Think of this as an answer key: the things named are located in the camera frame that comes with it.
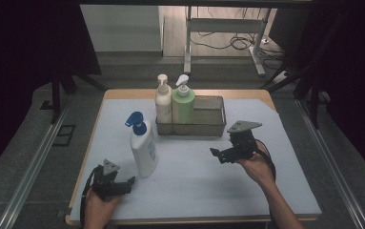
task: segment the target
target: floor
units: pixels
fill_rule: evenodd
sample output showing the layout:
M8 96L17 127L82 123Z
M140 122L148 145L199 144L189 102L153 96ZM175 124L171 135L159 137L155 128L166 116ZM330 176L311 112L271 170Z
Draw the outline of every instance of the floor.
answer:
M276 10L271 10L269 23L264 32L264 38L267 38L271 24L274 21ZM266 9L243 9L243 8L216 8L216 7L200 7L192 8L192 18L229 18L229 19L259 19L261 20L266 13ZM185 7L164 7L164 56L175 57L184 56L186 41L186 18L187 8ZM234 33L208 33L208 32L192 32L192 56L250 56L246 47L250 46L253 37L248 34L238 34L241 41L236 39L234 45L232 38ZM270 44L261 45L261 48L281 51L273 41Z

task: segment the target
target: blue spray nozzle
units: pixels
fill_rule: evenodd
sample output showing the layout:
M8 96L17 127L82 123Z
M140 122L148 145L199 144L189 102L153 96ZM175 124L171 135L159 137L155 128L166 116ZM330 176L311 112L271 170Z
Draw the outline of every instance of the blue spray nozzle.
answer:
M140 112L133 112L125 125L128 127L132 126L132 130L136 135L143 135L147 132L147 126L143 121L143 114Z

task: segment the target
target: white tabletop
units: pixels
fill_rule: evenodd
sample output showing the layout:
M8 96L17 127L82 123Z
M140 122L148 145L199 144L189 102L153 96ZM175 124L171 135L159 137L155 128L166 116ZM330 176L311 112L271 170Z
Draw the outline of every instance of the white tabletop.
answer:
M117 222L195 219L267 219L268 203L238 164L220 164L210 148L231 148L227 129L236 120L261 122L255 138L268 147L276 166L276 183L296 214L321 214L277 112L258 99L224 99L227 126L220 137L159 136L153 99L106 99L87 152L71 221L79 221L81 193L92 169L106 158L120 166L116 182L136 176L132 192L123 196L112 219ZM147 178L138 176L130 148L129 115L143 113L153 125L159 156Z

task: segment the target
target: bottle label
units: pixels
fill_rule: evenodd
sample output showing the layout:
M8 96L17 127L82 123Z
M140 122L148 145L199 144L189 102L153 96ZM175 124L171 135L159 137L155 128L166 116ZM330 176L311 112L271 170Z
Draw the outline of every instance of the bottle label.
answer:
M153 141L150 141L150 143L149 143L149 154L150 154L150 158L152 160L155 160L156 150L155 150L155 145L154 145Z

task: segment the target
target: table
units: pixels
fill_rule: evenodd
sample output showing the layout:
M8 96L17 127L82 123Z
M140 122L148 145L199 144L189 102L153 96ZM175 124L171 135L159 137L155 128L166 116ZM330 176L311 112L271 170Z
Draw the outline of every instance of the table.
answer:
M195 90L195 92L197 95L223 96L228 125L226 128L233 125L232 118L237 117L263 123L262 128L253 130L253 134L266 143L273 156L277 170L277 185L301 220L316 219L321 210L302 173L269 93L264 90ZM121 129L125 120L122 118L117 120L115 117L127 115L130 109L134 109L129 108L128 104L133 104L151 123L154 123L154 96L155 90L109 90L105 93L71 198L72 211L66 216L68 224L78 225L80 193L91 169L97 164L102 164L104 157L108 160L116 157L116 161L113 162L121 167L116 181L137 175L132 153L119 153L130 150L128 139L131 130L124 127L124 130L128 130L125 135ZM248 113L243 114L236 109L244 109L243 111ZM219 149L231 147L227 134L220 138L158 136L154 129L154 135L159 156L157 168L148 178L136 178L132 192L124 196L111 223L269 220L268 204L257 184L250 180L237 164L221 165L218 159L211 155L209 147ZM179 148L178 144L186 141L189 141L189 144ZM175 145L178 145L180 151L174 149Z

